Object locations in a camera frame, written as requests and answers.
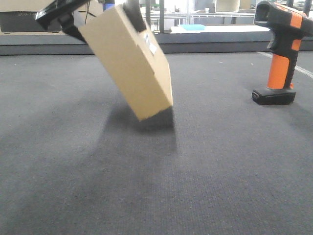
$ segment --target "gray carpet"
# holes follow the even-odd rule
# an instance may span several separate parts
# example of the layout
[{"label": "gray carpet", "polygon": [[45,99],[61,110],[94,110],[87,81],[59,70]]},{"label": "gray carpet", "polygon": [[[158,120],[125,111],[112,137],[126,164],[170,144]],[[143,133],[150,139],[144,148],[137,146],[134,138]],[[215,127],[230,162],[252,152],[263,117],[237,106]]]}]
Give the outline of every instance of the gray carpet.
[{"label": "gray carpet", "polygon": [[0,57],[1,235],[313,234],[313,80],[260,106],[269,58],[167,57],[173,109],[143,123],[94,56]]}]

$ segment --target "black cable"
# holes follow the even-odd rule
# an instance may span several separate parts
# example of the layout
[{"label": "black cable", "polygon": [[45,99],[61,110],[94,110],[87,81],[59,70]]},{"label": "black cable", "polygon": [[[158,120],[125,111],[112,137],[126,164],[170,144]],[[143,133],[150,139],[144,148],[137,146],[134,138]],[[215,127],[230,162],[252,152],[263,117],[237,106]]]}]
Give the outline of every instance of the black cable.
[{"label": "black cable", "polygon": [[90,7],[90,1],[87,3],[87,12],[86,12],[86,17],[85,17],[85,24],[87,22],[87,16],[88,16],[88,13],[89,13],[89,7]]}]

